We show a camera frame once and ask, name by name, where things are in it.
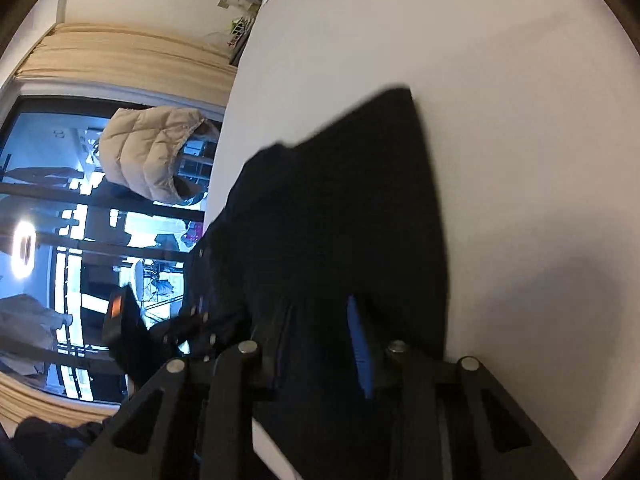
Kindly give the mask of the beige puffer jacket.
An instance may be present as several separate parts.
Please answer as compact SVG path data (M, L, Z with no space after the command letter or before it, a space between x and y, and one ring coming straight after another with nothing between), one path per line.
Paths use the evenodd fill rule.
M107 181L152 202L179 205L202 192L178 175L186 142L218 139L219 129L196 108L120 108L100 135L99 159Z

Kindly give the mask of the beige curtain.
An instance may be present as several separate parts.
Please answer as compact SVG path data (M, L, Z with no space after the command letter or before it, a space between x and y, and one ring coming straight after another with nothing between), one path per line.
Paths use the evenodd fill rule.
M154 30L65 23L39 41L15 76L108 84L225 106L236 68L218 49L199 41Z

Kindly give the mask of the black pants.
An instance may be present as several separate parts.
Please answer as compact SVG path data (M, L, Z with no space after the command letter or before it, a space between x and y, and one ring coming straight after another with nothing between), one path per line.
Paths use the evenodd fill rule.
M243 166L188 255L183 314L249 315L276 386L255 418L306 479L389 479L396 340L444 353L442 219L411 92Z

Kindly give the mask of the white bed sheet mattress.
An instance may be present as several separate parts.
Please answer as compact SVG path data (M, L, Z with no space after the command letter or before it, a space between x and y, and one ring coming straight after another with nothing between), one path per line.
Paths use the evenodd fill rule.
M480 358L577 477L639 421L639 57L602 0L269 0L207 217L244 162L391 84L420 108L450 264L447 351Z

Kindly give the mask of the window with dark frame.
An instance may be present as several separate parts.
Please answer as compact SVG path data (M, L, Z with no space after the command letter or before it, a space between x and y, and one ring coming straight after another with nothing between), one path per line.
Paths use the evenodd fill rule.
M202 192L152 202L106 180L99 138L120 108L21 96L1 125L1 368L71 399L117 402L126 379L107 361L102 325L119 287L145 325L176 315L186 254L204 231L217 142L186 142L178 175Z

